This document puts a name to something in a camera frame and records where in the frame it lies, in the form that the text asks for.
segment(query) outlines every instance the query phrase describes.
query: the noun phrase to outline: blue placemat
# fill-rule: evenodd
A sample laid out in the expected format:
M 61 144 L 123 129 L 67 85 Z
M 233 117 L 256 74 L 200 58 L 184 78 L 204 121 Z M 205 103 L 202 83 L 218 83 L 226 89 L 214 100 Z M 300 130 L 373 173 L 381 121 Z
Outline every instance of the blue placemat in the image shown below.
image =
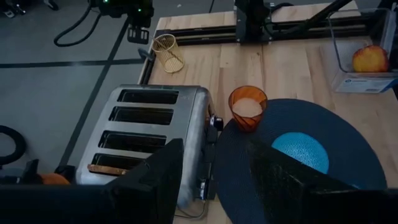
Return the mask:
M 217 141 L 214 166 L 217 194 L 234 224 L 266 223 L 244 146 L 252 138 L 271 146 L 286 133 L 302 133 L 314 138 L 327 153 L 330 177 L 361 189 L 387 187 L 377 156 L 362 135 L 345 120 L 307 101 L 270 100 L 255 133 L 242 133 L 232 120 Z

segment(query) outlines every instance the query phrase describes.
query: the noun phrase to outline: wooden tabletop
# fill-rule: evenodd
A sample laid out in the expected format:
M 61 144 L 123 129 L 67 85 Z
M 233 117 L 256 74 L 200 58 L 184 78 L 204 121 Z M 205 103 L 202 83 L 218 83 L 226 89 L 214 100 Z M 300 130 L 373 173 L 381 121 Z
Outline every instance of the wooden tabletop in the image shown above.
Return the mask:
M 308 19 L 328 4 L 284 7 L 272 20 Z M 356 9 L 351 2 L 344 9 Z M 234 12 L 161 18 L 157 29 L 185 29 L 235 25 Z M 253 85 L 269 99 L 295 98 L 321 105 L 354 126 L 377 154 L 389 187 L 398 187 L 398 102 L 392 90 L 380 94 L 347 94 L 330 90 L 321 63 L 324 40 L 289 40 L 264 45 L 214 44 L 180 47 L 185 59 L 181 71 L 165 73 L 156 61 L 149 84 L 201 85 L 209 89 L 218 116 L 227 123 L 232 115 L 229 94 Z M 210 202 L 200 221 L 175 218 L 174 223 L 230 223 L 220 203 Z

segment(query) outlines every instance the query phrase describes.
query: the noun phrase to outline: red apple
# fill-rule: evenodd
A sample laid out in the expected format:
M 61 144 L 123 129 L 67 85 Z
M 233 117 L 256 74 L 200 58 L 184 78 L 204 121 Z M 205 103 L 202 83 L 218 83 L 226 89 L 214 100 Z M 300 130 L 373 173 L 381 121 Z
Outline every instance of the red apple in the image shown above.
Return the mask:
M 359 49 L 353 56 L 355 72 L 386 72 L 389 61 L 387 52 L 375 45 Z

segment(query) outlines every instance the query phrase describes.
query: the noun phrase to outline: stainless steel toaster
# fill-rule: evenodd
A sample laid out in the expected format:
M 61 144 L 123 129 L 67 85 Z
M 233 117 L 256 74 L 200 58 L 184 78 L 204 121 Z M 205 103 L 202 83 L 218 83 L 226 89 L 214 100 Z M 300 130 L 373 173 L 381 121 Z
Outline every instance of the stainless steel toaster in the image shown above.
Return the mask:
M 81 158 L 78 184 L 106 184 L 162 148 L 171 139 L 184 141 L 178 206 L 194 198 L 213 199 L 211 165 L 217 131 L 211 96 L 200 86 L 123 85 L 106 103 Z M 116 172 L 89 169 L 111 167 Z

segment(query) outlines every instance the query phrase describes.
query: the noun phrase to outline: gold wire cup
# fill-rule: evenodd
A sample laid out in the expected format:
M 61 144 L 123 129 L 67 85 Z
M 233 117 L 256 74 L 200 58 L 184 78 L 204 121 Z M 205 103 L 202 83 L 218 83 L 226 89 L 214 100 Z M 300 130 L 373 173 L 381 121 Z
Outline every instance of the gold wire cup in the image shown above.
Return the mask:
M 184 59 L 173 35 L 163 34 L 156 37 L 152 49 L 165 72 L 178 72 L 184 67 Z

